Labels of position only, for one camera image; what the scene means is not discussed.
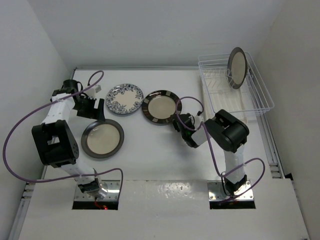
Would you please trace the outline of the blue floral plate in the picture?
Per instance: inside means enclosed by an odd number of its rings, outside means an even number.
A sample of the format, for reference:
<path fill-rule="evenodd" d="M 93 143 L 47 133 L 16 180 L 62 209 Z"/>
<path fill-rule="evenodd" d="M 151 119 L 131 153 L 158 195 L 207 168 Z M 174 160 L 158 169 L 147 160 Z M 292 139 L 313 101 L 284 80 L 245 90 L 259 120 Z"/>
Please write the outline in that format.
<path fill-rule="evenodd" d="M 106 107 L 118 115 L 128 115 L 137 111 L 144 100 L 143 91 L 132 83 L 114 86 L 105 97 Z"/>

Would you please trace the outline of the grey rim plate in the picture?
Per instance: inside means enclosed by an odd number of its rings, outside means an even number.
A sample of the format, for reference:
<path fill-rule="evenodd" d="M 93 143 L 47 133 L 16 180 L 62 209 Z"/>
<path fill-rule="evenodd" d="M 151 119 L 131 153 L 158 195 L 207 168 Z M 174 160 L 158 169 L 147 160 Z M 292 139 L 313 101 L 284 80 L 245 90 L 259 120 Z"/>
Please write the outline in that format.
<path fill-rule="evenodd" d="M 81 147 L 90 157 L 107 159 L 122 147 L 125 133 L 122 126 L 112 119 L 97 120 L 89 124 L 81 136 Z"/>
<path fill-rule="evenodd" d="M 232 89 L 237 90 L 243 85 L 247 71 L 248 62 L 245 52 L 240 47 L 235 47 L 227 63 L 227 79 Z"/>

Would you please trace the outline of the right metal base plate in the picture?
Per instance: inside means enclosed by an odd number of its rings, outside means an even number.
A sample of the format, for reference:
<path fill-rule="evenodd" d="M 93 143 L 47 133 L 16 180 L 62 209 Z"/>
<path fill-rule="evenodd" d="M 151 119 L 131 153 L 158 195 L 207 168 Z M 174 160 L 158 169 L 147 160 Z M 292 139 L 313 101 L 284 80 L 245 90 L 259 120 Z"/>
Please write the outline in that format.
<path fill-rule="evenodd" d="M 249 180 L 246 181 L 237 191 L 233 194 L 237 196 L 235 201 L 241 202 L 249 202 L 254 201 L 253 190 L 251 189 L 252 185 Z M 220 180 L 207 181 L 207 189 L 208 189 L 208 199 L 210 202 L 221 202 L 223 200 L 227 200 L 232 197 L 231 193 L 227 191 L 225 188 L 225 192 L 223 190 L 223 184 Z"/>

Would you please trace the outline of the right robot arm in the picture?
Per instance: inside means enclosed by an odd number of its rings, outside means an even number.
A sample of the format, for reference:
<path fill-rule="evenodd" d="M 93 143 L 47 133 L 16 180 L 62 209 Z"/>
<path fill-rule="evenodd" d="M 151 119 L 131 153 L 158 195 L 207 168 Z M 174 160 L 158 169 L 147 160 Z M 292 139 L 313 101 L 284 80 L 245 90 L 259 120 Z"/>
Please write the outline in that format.
<path fill-rule="evenodd" d="M 244 144 L 250 133 L 249 128 L 238 118 L 224 109 L 219 110 L 213 118 L 201 121 L 199 116 L 173 114 L 174 129 L 191 148 L 198 148 L 209 139 L 213 139 L 224 151 L 225 173 L 224 189 L 231 196 L 247 182 L 244 167 Z"/>

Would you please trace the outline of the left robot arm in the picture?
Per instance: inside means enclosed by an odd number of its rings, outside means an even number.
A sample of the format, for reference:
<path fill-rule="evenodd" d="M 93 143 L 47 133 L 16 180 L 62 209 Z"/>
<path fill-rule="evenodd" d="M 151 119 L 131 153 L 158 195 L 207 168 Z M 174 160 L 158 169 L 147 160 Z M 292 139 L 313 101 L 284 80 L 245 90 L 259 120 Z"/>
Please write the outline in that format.
<path fill-rule="evenodd" d="M 68 121 L 73 110 L 79 117 L 104 120 L 105 101 L 81 95 L 78 82 L 68 79 L 62 88 L 53 91 L 51 102 L 46 118 L 31 130 L 40 160 L 45 166 L 62 169 L 72 176 L 82 193 L 99 198 L 102 183 L 96 170 L 79 160 L 79 146 Z"/>

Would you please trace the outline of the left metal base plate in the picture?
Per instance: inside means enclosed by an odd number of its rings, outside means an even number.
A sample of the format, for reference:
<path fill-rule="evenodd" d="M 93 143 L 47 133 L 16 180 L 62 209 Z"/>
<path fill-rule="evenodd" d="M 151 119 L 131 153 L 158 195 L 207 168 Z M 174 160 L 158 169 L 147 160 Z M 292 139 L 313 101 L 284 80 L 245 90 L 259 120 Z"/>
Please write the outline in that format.
<path fill-rule="evenodd" d="M 121 182 L 119 180 L 102 180 L 98 193 L 83 193 L 77 186 L 74 193 L 76 202 L 117 202 L 119 200 Z"/>

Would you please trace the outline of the white drip tray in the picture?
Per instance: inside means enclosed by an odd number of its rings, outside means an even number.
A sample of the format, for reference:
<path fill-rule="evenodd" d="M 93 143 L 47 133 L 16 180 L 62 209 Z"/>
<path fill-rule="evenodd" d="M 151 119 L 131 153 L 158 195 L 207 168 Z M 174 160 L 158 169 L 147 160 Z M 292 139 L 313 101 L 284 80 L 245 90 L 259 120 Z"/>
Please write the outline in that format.
<path fill-rule="evenodd" d="M 213 118 L 223 109 L 244 122 L 257 120 L 255 105 L 250 88 L 245 81 L 239 89 L 229 85 L 225 68 L 205 69 L 203 72 L 202 92 L 205 119 Z"/>

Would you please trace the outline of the dark patterned rim plate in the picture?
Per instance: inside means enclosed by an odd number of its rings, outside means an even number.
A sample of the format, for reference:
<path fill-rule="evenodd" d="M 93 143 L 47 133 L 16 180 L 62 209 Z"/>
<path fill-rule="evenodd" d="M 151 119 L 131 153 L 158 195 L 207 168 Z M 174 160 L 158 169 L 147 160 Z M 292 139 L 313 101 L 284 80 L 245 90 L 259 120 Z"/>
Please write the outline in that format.
<path fill-rule="evenodd" d="M 169 90 L 156 90 L 143 100 L 141 109 L 144 116 L 154 124 L 167 125 L 172 122 L 172 115 L 182 111 L 180 98 Z"/>

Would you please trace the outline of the metal base plate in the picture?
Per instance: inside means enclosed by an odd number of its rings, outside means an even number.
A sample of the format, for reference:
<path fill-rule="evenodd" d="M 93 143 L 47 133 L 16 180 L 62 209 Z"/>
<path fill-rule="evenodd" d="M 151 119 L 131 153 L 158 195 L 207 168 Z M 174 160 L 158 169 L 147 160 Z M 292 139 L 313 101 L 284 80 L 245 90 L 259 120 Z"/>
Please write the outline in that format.
<path fill-rule="evenodd" d="M 119 200 L 121 182 L 119 180 L 102 180 L 98 193 L 83 193 L 77 186 L 74 193 L 76 202 L 117 202 Z"/>
<path fill-rule="evenodd" d="M 237 196 L 235 201 L 241 202 L 249 202 L 254 201 L 253 190 L 251 189 L 252 185 L 249 180 L 246 181 L 237 191 L 233 194 Z M 231 193 L 227 191 L 225 188 L 225 192 L 223 190 L 223 184 L 220 180 L 207 181 L 207 189 L 208 189 L 208 199 L 210 202 L 221 202 L 223 200 L 227 200 L 232 197 Z"/>

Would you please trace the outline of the white front board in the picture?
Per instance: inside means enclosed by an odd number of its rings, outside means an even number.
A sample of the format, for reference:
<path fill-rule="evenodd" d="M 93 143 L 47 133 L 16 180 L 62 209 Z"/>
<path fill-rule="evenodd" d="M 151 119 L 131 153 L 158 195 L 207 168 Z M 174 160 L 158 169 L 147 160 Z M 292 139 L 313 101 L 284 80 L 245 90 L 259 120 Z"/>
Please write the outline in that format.
<path fill-rule="evenodd" d="M 126 180 L 118 210 L 75 210 L 71 180 L 38 184 L 22 240 L 307 240 L 292 183 L 263 181 L 254 209 L 210 209 L 204 181 Z"/>

